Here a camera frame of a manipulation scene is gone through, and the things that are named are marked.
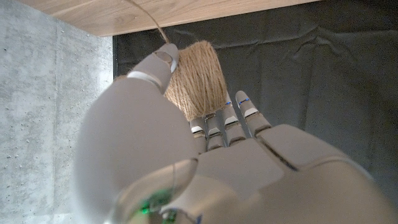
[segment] white robotic hand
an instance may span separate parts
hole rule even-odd
[[[72,177],[78,222],[397,223],[359,165],[297,128],[271,127],[242,91],[250,136],[229,97],[188,125],[163,96],[177,62],[164,45],[90,108]]]

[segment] wooden board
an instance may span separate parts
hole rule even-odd
[[[153,29],[148,15],[125,0],[18,0],[99,36]],[[317,0],[137,0],[162,27]]]

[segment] gray concrete wall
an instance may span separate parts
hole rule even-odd
[[[74,223],[73,146],[112,79],[111,37],[0,1],[0,223]]]

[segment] ball of twine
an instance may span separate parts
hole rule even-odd
[[[180,50],[179,57],[165,97],[188,121],[221,109],[226,103],[226,83],[211,44],[196,42]]]

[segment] black backdrop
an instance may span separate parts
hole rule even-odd
[[[340,148],[398,205],[397,16],[395,1],[320,1],[165,32],[180,49],[210,41],[231,97]],[[114,76],[164,43],[156,30],[113,40]]]

